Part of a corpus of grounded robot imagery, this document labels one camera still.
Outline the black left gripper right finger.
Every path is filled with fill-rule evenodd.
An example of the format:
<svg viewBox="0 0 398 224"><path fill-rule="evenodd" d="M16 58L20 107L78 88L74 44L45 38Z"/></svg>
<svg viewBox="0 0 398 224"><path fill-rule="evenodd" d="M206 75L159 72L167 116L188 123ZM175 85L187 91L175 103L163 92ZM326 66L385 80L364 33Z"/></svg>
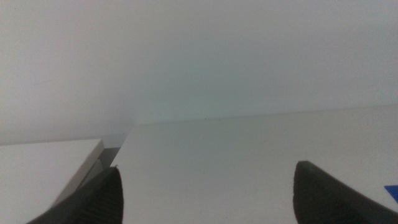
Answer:
<svg viewBox="0 0 398 224"><path fill-rule="evenodd" d="M355 191L309 161L297 163L293 193L298 223L397 223L397 212Z"/></svg>

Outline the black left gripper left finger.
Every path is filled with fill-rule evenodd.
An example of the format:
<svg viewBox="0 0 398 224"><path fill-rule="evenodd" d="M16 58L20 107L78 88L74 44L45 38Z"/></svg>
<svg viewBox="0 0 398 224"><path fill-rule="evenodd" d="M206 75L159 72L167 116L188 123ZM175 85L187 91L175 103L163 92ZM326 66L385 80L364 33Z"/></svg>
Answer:
<svg viewBox="0 0 398 224"><path fill-rule="evenodd" d="M122 224L121 174L109 167L29 224Z"/></svg>

